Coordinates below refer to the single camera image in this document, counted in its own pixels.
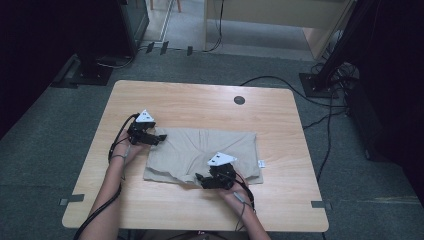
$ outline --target black equipment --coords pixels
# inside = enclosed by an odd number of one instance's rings
[[[236,179],[236,171],[234,171],[233,165],[230,163],[221,166],[211,166],[209,173],[212,177],[203,177],[196,173],[196,178],[202,184],[204,189],[230,189],[234,185]]]
[[[153,134],[147,133],[147,130],[154,128],[156,125],[155,122],[137,122],[134,120],[128,128],[127,133],[130,135],[130,143],[144,143],[148,145],[157,146],[159,142],[162,142],[166,139],[166,135],[155,136]]]

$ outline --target black cable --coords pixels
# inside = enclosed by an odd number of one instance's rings
[[[100,206],[96,211],[94,211],[85,221],[84,223],[81,225],[81,227],[78,229],[78,231],[75,233],[74,235],[74,240],[78,240],[79,237],[81,236],[81,233],[84,231],[84,229],[88,226],[88,224],[90,224],[94,218],[96,218],[101,212],[103,212],[103,210],[105,210],[110,204],[112,204],[118,197],[119,194],[121,193],[122,190],[122,186],[121,184],[119,184],[119,188],[118,191],[115,193],[115,195],[112,196],[111,199],[109,199],[106,203],[104,203],[102,206]]]
[[[246,82],[244,82],[244,83],[240,84],[240,86],[244,86],[244,85],[246,85],[246,84],[248,84],[248,83],[250,83],[250,82],[252,82],[252,81],[255,81],[255,80],[258,80],[258,79],[261,79],[261,78],[272,78],[272,79],[280,80],[280,81],[284,82],[285,84],[287,84],[287,86],[289,86],[289,88],[290,88],[293,92],[297,93],[299,96],[301,96],[301,97],[302,97],[303,99],[305,99],[306,101],[311,102],[311,103],[316,104],[316,105],[319,105],[319,106],[323,106],[323,107],[330,107],[330,105],[323,104],[323,103],[319,103],[319,102],[315,102],[315,101],[313,101],[313,100],[311,100],[311,99],[309,99],[309,98],[305,97],[303,94],[301,94],[299,91],[297,91],[297,90],[296,90],[296,89],[295,89],[292,85],[290,85],[290,84],[289,84],[286,80],[284,80],[284,79],[282,79],[282,78],[280,78],[280,77],[276,77],[276,76],[260,76],[260,77],[255,77],[255,78],[252,78],[252,79],[247,80]]]
[[[321,163],[321,166],[320,166],[320,168],[319,168],[319,170],[318,170],[318,174],[317,174],[317,182],[319,183],[319,180],[320,180],[320,178],[321,178],[321,173],[322,173],[322,170],[324,169],[324,166],[325,166],[325,164],[327,163],[327,160],[328,160],[328,157],[330,156],[330,150],[331,150],[331,133],[330,133],[330,122],[331,122],[331,116],[332,116],[332,110],[333,110],[333,108],[331,107],[331,105],[332,105],[332,103],[333,103],[333,95],[334,95],[334,93],[336,93],[337,91],[339,91],[339,90],[346,90],[346,89],[344,89],[344,88],[337,88],[337,89],[334,89],[333,91],[332,91],[332,93],[331,93],[331,98],[330,98],[330,112],[329,112],[329,114],[328,114],[328,121],[327,121],[327,142],[328,142],[328,145],[327,145],[327,152],[325,153],[325,157],[324,157],[324,161]]]
[[[242,219],[242,217],[243,217],[243,214],[244,214],[244,210],[246,209],[246,203],[245,202],[243,202],[243,209],[241,210],[241,214],[240,214],[240,216],[239,216],[239,219],[238,219],[238,221],[237,221],[237,224],[236,224],[236,228],[234,229],[234,231],[235,232],[237,232],[237,231],[240,231],[242,228],[243,228],[243,226],[240,228],[240,230],[238,230],[238,225],[240,224],[240,222],[241,222],[241,219]]]
[[[221,1],[221,13],[219,15],[219,29],[218,29],[218,33],[219,33],[219,38],[215,43],[215,46],[213,46],[211,49],[203,51],[203,52],[212,52],[214,50],[216,50],[219,45],[221,45],[221,41],[222,41],[222,14],[224,12],[224,0]]]
[[[246,184],[246,183],[244,182],[244,180],[243,180],[243,177],[242,177],[240,174],[238,174],[238,172],[236,172],[236,175],[237,175],[237,176],[239,176],[239,178],[241,179],[241,181],[242,181],[244,184]]]
[[[241,179],[242,182],[240,182],[239,180],[237,180],[235,178],[232,178],[232,177],[230,177],[230,176],[228,176],[226,174],[223,174],[223,173],[217,173],[217,174],[218,175],[221,175],[223,177],[226,177],[228,179],[231,179],[234,182],[238,183],[244,189],[244,191],[246,191],[247,196],[249,197],[249,200],[250,200],[250,206],[252,207],[253,211],[256,213],[256,210],[255,210],[255,197],[253,196],[252,191],[250,191],[250,189],[247,187],[246,183],[243,181],[243,178]]]
[[[338,112],[338,113],[333,113],[331,116],[340,115],[340,114],[342,114],[342,113],[345,113],[345,111],[341,111],[341,112]],[[328,117],[329,117],[329,115],[327,114],[327,115],[325,115],[324,117],[322,117],[320,120],[318,120],[318,121],[316,121],[316,122],[313,122],[313,123],[311,123],[311,124],[309,124],[309,125],[302,126],[302,128],[303,128],[303,130],[306,130],[306,129],[308,129],[308,128],[312,127],[312,126],[315,126],[315,125],[317,125],[317,124],[320,124],[322,121],[324,121],[324,119],[326,119],[326,118],[328,118]]]
[[[115,140],[113,141],[112,145],[110,146],[109,154],[108,154],[108,161],[110,161],[110,158],[112,157],[112,153],[113,153],[113,150],[115,150],[115,146],[116,146],[117,144],[119,144],[118,139],[119,139],[119,137],[121,136],[121,133],[122,133],[122,131],[124,130],[125,126],[127,126],[128,122],[131,120],[131,118],[137,118],[139,115],[140,115],[139,113],[133,114],[133,115],[129,116],[129,117],[127,118],[127,120],[125,120],[124,124],[122,125],[121,129],[120,129],[120,130],[119,130],[119,132],[118,132],[118,135],[116,135]]]
[[[134,60],[134,58],[130,58],[130,60],[128,60],[126,63],[122,64],[122,65],[107,65],[107,64],[103,64],[103,63],[97,63],[97,65],[102,66],[102,67],[109,67],[109,68],[113,68],[113,69],[118,69],[118,68],[124,68],[126,66],[128,66],[128,64],[130,64],[132,61]]]

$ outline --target hand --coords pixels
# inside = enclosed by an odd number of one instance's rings
[[[237,177],[236,180],[239,182],[244,182],[246,187],[249,187],[249,184],[247,183],[247,181],[244,179],[244,177],[240,174],[237,173]],[[243,187],[237,183],[234,182],[234,185],[232,188],[230,188],[229,190],[225,190],[223,188],[219,188],[216,190],[218,195],[224,199],[224,201],[236,212],[238,213],[240,210],[240,206],[242,206],[242,203],[240,202],[239,199],[236,198],[236,196],[234,196],[234,192],[237,192],[246,203],[250,204],[250,200],[249,197],[247,195],[246,190],[243,189]]]
[[[149,148],[150,145],[147,144],[137,144],[132,145],[130,141],[128,140],[129,135],[127,133],[127,130],[124,129],[121,133],[121,135],[118,138],[118,144],[116,144],[115,149],[113,150],[112,157],[116,155],[125,156],[127,153],[128,147],[130,147],[128,155],[125,159],[125,166],[127,166],[130,162],[132,162],[135,159],[135,156],[137,156],[138,153],[140,153],[143,149]],[[122,157],[114,157],[111,158],[110,161],[116,160],[115,158],[120,158],[122,160]]]

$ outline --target folded shirt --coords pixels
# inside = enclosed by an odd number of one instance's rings
[[[231,163],[249,184],[263,183],[258,166],[256,133],[193,128],[155,128],[156,135],[168,135],[152,146],[144,179],[200,186],[196,173],[210,176],[207,162],[221,152],[236,157]]]

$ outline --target floor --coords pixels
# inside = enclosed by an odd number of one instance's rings
[[[156,0],[156,4],[171,0]],[[159,15],[166,16],[165,8],[151,11],[148,4],[150,24],[147,32],[164,29],[164,38],[154,41],[155,46],[169,41],[169,48],[209,50],[219,38],[219,18],[207,22],[206,44],[204,34],[204,0],[181,0],[182,12],[177,4],[171,2],[169,21],[163,22]],[[291,60],[315,61],[309,50],[303,31],[299,27],[277,26],[268,24],[241,23],[222,21],[221,45],[213,53],[233,54],[257,57],[276,57]],[[145,37],[142,45],[148,45],[151,37]]]

